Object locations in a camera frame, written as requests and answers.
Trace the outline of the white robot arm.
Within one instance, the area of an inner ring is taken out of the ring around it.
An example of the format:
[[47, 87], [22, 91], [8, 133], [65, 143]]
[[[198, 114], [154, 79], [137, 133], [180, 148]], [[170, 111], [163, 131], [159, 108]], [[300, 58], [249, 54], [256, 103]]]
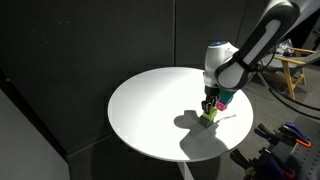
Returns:
[[230, 42], [213, 43], [205, 56], [206, 114], [222, 97], [245, 86], [258, 61], [288, 32], [320, 8], [320, 0], [270, 0], [250, 36], [239, 48]]

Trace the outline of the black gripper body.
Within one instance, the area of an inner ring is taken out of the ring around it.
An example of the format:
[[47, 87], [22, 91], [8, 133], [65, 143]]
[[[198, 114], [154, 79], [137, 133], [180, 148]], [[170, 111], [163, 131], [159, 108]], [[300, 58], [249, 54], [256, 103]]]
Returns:
[[216, 99], [219, 96], [220, 89], [218, 87], [205, 87], [205, 94], [207, 99]]

